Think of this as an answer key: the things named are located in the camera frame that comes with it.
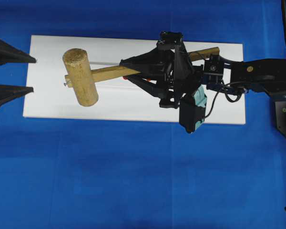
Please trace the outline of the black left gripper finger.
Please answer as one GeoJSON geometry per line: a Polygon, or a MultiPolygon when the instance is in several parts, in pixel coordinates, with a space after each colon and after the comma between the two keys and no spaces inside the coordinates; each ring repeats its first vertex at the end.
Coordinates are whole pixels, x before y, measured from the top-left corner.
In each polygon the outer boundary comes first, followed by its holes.
{"type": "Polygon", "coordinates": [[[33,87],[0,84],[0,107],[16,98],[34,92],[33,87]]]}
{"type": "Polygon", "coordinates": [[[36,63],[36,59],[0,39],[0,65],[6,63],[36,63]]]}

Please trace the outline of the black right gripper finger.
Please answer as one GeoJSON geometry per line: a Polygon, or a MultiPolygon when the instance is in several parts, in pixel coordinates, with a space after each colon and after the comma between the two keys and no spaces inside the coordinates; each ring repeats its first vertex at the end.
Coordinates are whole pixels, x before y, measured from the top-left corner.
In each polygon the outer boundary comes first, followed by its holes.
{"type": "Polygon", "coordinates": [[[154,48],[151,51],[121,60],[119,65],[144,74],[162,74],[174,61],[174,52],[154,48]]]}
{"type": "Polygon", "coordinates": [[[161,108],[178,108],[179,103],[171,101],[174,98],[174,92],[169,90],[169,86],[164,81],[158,80],[156,83],[151,83],[138,75],[127,76],[126,79],[137,85],[148,94],[160,99],[159,106],[161,108]]]}

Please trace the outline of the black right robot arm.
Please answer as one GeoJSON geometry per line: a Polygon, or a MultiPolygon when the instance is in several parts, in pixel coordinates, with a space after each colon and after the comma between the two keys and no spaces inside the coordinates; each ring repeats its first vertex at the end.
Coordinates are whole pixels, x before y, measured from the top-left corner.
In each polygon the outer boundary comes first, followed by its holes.
{"type": "Polygon", "coordinates": [[[180,32],[163,31],[156,47],[120,61],[133,70],[128,80],[160,99],[160,107],[194,104],[199,88],[240,98],[251,90],[274,101],[286,100],[286,59],[236,62],[219,54],[188,52],[180,32]]]}

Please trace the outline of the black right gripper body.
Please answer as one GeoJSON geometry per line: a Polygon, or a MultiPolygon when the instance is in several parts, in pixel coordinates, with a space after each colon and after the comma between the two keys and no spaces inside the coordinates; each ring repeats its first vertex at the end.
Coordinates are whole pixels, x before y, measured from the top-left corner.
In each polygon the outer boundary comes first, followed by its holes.
{"type": "Polygon", "coordinates": [[[194,58],[203,60],[204,56],[194,51],[188,53],[180,32],[162,31],[157,42],[159,50],[174,50],[173,87],[174,105],[178,105],[184,94],[193,95],[201,86],[200,72],[196,72],[194,58]]]}

